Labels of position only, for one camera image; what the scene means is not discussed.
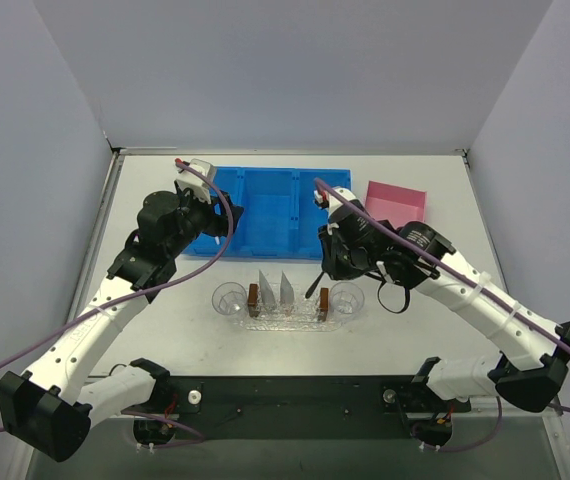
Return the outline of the black toothbrush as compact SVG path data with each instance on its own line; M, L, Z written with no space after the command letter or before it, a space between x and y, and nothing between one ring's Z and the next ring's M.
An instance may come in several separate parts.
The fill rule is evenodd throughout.
M314 294L319 283L323 279L324 275L325 275L325 273L323 271L321 271L319 273L319 275L315 278L315 280L311 283L311 285L308 287L308 289L306 290L305 295L304 295L304 297L306 299L309 299Z

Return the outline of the clear plastic cup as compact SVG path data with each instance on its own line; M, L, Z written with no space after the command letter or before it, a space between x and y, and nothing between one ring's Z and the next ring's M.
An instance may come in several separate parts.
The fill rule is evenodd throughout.
M354 316L365 304L364 292L352 282L336 283L329 291L329 304L339 316Z
M226 317L241 318L247 314L247 292L236 282L219 285L211 298L214 310Z

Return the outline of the clear holder with brown ends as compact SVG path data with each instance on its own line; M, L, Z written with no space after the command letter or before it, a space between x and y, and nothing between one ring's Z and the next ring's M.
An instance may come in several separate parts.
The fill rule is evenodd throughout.
M329 316L330 302L327 287L310 298L297 299L292 289L286 291L285 301L274 298L272 303L265 303L262 290L257 283L249 285L247 310L249 318L261 322L284 323L325 323Z

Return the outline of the red-capped toothpaste tube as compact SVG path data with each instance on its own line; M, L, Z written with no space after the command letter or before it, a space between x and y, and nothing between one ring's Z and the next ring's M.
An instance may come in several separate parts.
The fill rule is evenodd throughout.
M294 288L284 272L281 272L279 300L284 307L292 307L295 303Z

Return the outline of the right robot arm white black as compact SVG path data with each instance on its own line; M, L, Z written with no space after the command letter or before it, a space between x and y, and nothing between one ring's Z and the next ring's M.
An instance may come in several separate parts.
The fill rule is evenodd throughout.
M570 347L570 322L557 324L527 310L430 226L412 221L397 233L473 283L447 275L345 207L318 229L323 272L334 281L379 277L430 297L497 347L496 354L475 359L427 359L414 379L441 400L500 397L521 410L543 411L569 371L570 356L557 344Z

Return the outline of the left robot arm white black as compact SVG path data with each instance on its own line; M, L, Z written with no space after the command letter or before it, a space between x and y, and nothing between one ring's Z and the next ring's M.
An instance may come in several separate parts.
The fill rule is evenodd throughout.
M230 237L243 207L227 193L199 199L190 188L148 195L137 227L109 267L83 322L65 332L23 373L0 379L4 430L51 459L69 459L90 429L131 406L158 411L169 402L169 373L137 359L96 387L86 380L125 326L176 272L176 258L200 235Z

